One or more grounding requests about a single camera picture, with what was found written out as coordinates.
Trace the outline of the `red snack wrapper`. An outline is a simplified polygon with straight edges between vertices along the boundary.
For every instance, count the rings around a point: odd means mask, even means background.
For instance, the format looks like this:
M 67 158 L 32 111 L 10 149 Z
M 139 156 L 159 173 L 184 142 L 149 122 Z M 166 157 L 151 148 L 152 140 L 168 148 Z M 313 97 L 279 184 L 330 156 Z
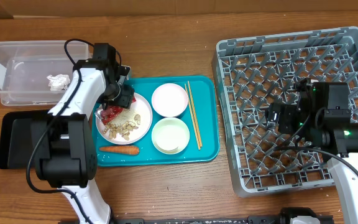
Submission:
M 100 104 L 94 112 L 94 115 L 106 126 L 112 120 L 116 119 L 120 114 L 126 114 L 129 112 L 130 108 Z

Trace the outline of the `white tissue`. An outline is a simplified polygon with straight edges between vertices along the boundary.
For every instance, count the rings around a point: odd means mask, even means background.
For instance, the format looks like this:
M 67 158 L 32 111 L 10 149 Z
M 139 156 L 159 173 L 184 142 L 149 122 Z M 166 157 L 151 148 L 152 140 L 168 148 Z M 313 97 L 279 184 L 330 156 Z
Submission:
M 49 80 L 48 86 L 51 91 L 62 91 L 66 90 L 70 84 L 70 77 L 65 74 L 59 74 L 56 76 L 49 75 L 47 76 Z

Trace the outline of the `pale green bowl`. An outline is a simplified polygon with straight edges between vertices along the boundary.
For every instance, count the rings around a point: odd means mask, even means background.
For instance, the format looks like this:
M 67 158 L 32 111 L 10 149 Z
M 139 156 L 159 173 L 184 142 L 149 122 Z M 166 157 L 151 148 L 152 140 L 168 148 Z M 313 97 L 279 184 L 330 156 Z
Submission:
M 164 118 L 158 121 L 152 129 L 152 143 L 164 154 L 182 152 L 190 141 L 188 126 L 178 118 Z

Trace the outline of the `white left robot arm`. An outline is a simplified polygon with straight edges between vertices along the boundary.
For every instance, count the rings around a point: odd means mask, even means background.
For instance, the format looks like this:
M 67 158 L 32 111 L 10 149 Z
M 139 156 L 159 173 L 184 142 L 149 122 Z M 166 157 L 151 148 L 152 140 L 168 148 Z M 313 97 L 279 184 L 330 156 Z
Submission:
M 129 66 L 115 61 L 79 60 L 61 100 L 30 125 L 27 184 L 39 194 L 63 194 L 79 223 L 114 223 L 94 179 L 97 155 L 88 121 L 97 103 L 131 105 L 134 89 L 125 84 L 130 75 Z

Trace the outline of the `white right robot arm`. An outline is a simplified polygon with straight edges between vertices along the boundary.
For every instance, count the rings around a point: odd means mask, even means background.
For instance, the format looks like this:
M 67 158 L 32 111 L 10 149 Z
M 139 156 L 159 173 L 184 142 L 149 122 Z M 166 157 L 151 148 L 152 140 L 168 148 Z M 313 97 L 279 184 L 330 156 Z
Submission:
M 334 179 L 346 223 L 358 223 L 358 123 L 348 107 L 349 85 L 314 82 L 293 86 L 295 105 L 272 103 L 265 111 L 268 125 L 289 137 L 274 151 L 317 152 Z

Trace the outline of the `grey dishwasher rack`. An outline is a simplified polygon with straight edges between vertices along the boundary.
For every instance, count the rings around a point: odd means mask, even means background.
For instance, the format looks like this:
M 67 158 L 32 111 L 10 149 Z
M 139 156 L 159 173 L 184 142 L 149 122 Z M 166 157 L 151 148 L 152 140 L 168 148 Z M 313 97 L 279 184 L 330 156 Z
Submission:
M 213 74 L 223 114 L 232 187 L 240 197 L 331 186 L 315 152 L 276 151 L 295 140 L 267 125 L 271 103 L 294 105 L 293 85 L 311 78 L 349 86 L 351 120 L 358 122 L 358 27 L 221 40 Z

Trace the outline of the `clear plastic waste bin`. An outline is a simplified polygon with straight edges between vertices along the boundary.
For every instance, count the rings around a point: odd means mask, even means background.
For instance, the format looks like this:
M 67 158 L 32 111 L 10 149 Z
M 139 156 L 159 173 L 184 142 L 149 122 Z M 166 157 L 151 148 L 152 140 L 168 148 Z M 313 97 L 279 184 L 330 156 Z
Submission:
M 65 93 L 51 91 L 49 75 L 73 80 L 74 61 L 90 58 L 89 45 L 79 41 L 66 47 L 63 40 L 0 42 L 0 100 L 5 106 L 47 105 Z

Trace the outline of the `pile of rice grains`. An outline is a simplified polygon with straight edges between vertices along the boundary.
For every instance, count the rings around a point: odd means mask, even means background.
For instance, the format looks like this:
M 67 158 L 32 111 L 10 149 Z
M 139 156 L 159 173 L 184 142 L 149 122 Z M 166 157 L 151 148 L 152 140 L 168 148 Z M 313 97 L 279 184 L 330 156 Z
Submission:
M 123 109 L 123 111 L 113 119 L 113 122 L 116 124 L 124 124 L 127 121 L 133 121 L 137 114 L 138 111 L 136 109 Z

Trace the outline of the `pile of peanut shells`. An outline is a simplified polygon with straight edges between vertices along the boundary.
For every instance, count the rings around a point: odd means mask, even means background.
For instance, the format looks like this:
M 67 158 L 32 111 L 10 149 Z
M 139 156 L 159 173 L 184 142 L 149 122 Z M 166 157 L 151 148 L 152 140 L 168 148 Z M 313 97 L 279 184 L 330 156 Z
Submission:
M 109 139 L 116 139 L 121 136 L 126 141 L 130 140 L 129 136 L 133 130 L 138 129 L 141 124 L 141 116 L 137 114 L 133 121 L 127 121 L 124 124 L 116 124 L 113 121 L 104 126 L 103 134 L 107 134 Z

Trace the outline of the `pink bowl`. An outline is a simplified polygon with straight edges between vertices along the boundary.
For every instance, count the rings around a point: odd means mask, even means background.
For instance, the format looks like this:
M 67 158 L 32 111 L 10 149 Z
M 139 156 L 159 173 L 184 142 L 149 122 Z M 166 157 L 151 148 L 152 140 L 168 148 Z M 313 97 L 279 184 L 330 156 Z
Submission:
M 188 106 L 188 95 L 183 87 L 175 83 L 160 85 L 152 94 L 152 107 L 163 117 L 177 117 Z

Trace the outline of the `orange carrot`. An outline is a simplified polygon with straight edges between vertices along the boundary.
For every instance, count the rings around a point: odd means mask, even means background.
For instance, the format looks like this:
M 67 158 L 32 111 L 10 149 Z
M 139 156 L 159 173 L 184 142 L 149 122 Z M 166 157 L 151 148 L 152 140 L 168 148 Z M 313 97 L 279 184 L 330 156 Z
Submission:
M 104 146 L 100 147 L 99 150 L 103 152 L 125 154 L 130 156 L 136 156 L 140 152 L 140 149 L 137 146 Z

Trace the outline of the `teal serving tray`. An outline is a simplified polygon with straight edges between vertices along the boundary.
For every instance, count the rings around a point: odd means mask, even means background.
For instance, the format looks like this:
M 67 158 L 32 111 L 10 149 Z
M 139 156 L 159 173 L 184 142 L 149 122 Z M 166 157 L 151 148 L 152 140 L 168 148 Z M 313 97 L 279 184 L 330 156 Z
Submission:
M 179 164 L 189 162 L 208 162 L 213 160 L 219 153 L 219 125 L 216 110 L 216 97 L 214 84 L 206 76 L 179 76 L 179 77 L 153 77 L 153 78 L 131 78 L 127 81 L 136 93 L 151 102 L 154 90 L 165 83 L 175 83 L 184 86 L 189 83 L 194 99 L 196 116 L 200 129 L 202 147 L 198 149 L 193 123 L 189 110 L 180 115 L 180 119 L 186 123 L 190 131 L 190 141 L 182 152 L 167 155 L 159 152 L 152 144 L 152 132 L 148 133 L 134 144 L 139 147 L 140 152 L 136 156 L 117 154 L 100 151 L 103 146 L 112 146 L 113 143 L 108 135 L 100 134 L 103 128 L 95 115 L 93 115 L 92 135 L 97 151 L 98 165 L 101 167 L 117 166 L 148 166 L 160 164 Z

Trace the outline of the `wooden chopstick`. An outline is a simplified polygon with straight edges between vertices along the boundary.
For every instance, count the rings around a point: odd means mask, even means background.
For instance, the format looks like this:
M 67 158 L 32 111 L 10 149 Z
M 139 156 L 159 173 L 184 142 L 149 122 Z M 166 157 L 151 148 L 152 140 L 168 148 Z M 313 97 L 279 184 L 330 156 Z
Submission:
M 190 92 L 189 92 L 188 87 L 187 87 L 186 84 L 185 84 L 185 91 L 186 91 L 186 94 L 188 95 L 188 107 L 189 107 L 190 116 L 191 116 L 191 120 L 192 120 L 192 124 L 193 124 L 196 143 L 197 143 L 197 146 L 198 146 L 198 150 L 200 151 L 201 150 L 201 144 L 200 144 L 200 140 L 199 140 L 199 137 L 198 137 L 198 130 L 197 130 L 196 123 L 195 123 L 194 112 L 193 112 L 193 109 L 192 109 L 192 106 L 191 106 Z
M 194 112 L 195 123 L 196 123 L 196 127 L 197 127 L 197 130 L 198 130 L 198 137 L 199 137 L 201 148 L 202 148 L 202 140 L 201 140 L 201 135 L 200 135 L 200 129 L 199 129 L 199 126 L 198 126 L 198 120 L 197 120 L 197 116 L 196 116 L 196 110 L 195 110 L 195 106 L 194 106 L 193 95 L 192 95 L 192 92 L 191 92 L 191 86 L 190 86 L 189 81 L 187 81 L 187 87 L 188 87 L 188 90 L 190 92 L 191 106 L 192 106 L 192 109 L 193 109 L 193 112 Z

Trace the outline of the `black plastic tray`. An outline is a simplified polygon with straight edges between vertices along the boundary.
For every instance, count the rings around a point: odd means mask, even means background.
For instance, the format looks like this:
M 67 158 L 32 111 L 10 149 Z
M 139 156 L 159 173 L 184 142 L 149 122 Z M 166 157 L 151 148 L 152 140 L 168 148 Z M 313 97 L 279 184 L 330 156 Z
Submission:
M 34 150 L 30 125 L 48 110 L 14 111 L 2 119 L 0 169 L 26 169 Z

